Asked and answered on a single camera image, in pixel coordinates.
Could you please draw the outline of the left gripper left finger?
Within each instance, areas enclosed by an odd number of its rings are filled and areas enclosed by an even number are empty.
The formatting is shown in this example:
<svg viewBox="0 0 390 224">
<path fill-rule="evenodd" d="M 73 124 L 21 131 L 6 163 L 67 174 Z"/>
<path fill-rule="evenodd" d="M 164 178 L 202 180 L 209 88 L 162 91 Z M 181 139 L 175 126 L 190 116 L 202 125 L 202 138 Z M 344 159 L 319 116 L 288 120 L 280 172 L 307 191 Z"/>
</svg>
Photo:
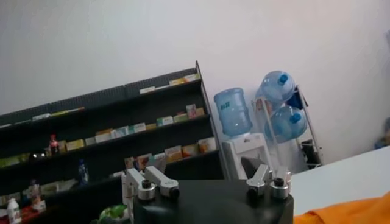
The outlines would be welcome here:
<svg viewBox="0 0 390 224">
<path fill-rule="evenodd" d="M 127 206 L 127 214 L 130 222 L 135 223 L 134 202 L 149 202 L 156 198 L 156 192 L 160 195 L 178 199 L 179 182 L 167 177 L 155 166 L 146 166 L 144 170 L 136 168 L 126 169 L 121 175 L 122 203 Z"/>
</svg>

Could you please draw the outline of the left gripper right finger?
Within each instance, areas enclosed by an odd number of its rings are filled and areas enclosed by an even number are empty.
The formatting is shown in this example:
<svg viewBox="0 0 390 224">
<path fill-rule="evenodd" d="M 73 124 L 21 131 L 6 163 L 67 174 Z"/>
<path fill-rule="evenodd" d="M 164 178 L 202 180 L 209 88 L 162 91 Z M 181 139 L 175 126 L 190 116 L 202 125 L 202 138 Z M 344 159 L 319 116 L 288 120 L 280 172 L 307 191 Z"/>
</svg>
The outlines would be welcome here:
<svg viewBox="0 0 390 224">
<path fill-rule="evenodd" d="M 278 200 L 287 199 L 291 191 L 291 172 L 285 166 L 273 171 L 260 159 L 242 157 L 241 165 L 247 175 L 247 194 L 254 200 L 263 196 L 266 189 L 270 190 L 271 197 Z"/>
</svg>

